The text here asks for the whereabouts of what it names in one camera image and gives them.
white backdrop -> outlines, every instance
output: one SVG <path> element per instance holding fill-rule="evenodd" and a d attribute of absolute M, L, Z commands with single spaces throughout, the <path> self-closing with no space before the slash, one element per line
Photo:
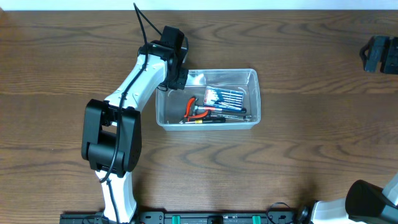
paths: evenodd
<path fill-rule="evenodd" d="M 6 10 L 398 9 L 398 0 L 0 0 Z"/>

wooden table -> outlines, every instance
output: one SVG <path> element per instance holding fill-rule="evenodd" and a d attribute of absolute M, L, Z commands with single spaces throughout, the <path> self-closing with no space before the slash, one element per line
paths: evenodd
<path fill-rule="evenodd" d="M 151 11 L 190 41 L 187 67 L 253 68 L 261 122 L 166 132 L 154 95 L 134 170 L 139 205 L 265 210 L 344 197 L 398 171 L 398 76 L 366 73 L 360 48 L 398 35 L 393 11 Z M 146 25 L 148 39 L 159 36 Z M 0 223 L 58 223 L 104 207 L 80 156 L 87 102 L 112 93 L 143 44 L 132 11 L 5 12 L 0 18 Z"/>

transparent tray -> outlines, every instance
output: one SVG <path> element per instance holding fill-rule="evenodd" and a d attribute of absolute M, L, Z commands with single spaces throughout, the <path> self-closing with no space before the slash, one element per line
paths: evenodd
<path fill-rule="evenodd" d="M 207 86 L 244 92 L 243 106 L 250 121 L 227 119 L 220 124 L 179 124 L 188 100 L 195 96 L 196 105 L 203 105 Z M 251 129 L 261 120 L 261 99 L 257 73 L 253 69 L 190 70 L 184 90 L 156 91 L 156 121 L 166 131 L 203 131 Z"/>

orange-handled pliers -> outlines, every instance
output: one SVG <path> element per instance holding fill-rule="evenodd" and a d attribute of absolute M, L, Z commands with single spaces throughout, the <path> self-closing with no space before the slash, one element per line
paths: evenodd
<path fill-rule="evenodd" d="M 207 116 L 209 114 L 209 111 L 206 110 L 204 113 L 190 116 L 192 105 L 194 105 L 197 100 L 198 100 L 198 98 L 193 96 L 188 101 L 187 110 L 184 115 L 184 119 L 186 119 L 187 121 L 190 121 L 190 119 L 204 118 L 205 116 Z"/>

white arm segment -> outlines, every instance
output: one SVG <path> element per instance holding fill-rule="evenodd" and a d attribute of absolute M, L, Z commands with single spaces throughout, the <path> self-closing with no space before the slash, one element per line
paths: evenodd
<path fill-rule="evenodd" d="M 398 173 L 386 185 L 382 191 L 382 194 L 386 196 L 386 198 L 394 205 L 398 205 Z"/>
<path fill-rule="evenodd" d="M 105 176 L 106 171 L 96 171 L 95 174 L 99 179 L 102 179 Z M 130 223 L 137 207 L 137 202 L 132 196 L 132 174 L 131 172 L 127 172 L 123 178 L 117 177 L 116 174 L 111 174 L 109 179 L 111 180 L 110 184 L 112 186 L 113 197 L 119 213 L 119 221 L 120 223 Z M 111 195 L 109 193 L 109 187 L 106 185 L 106 182 L 103 182 L 101 185 L 105 199 L 104 216 L 115 222 L 116 216 L 114 213 Z"/>
<path fill-rule="evenodd" d="M 313 224 L 360 224 L 348 219 L 346 199 L 341 198 L 331 202 L 317 202 L 312 210 Z"/>
<path fill-rule="evenodd" d="M 119 107 L 121 94 L 126 89 L 131 80 L 137 75 L 145 62 L 145 55 L 139 55 L 137 64 L 132 69 L 129 76 L 125 79 L 121 86 L 108 97 L 110 105 Z M 147 68 L 140 74 L 139 78 L 130 87 L 126 99 L 123 102 L 123 108 L 132 106 L 137 111 L 142 111 L 149 97 L 154 92 L 156 87 L 161 84 L 167 74 L 167 62 L 160 59 L 159 56 L 148 55 Z"/>

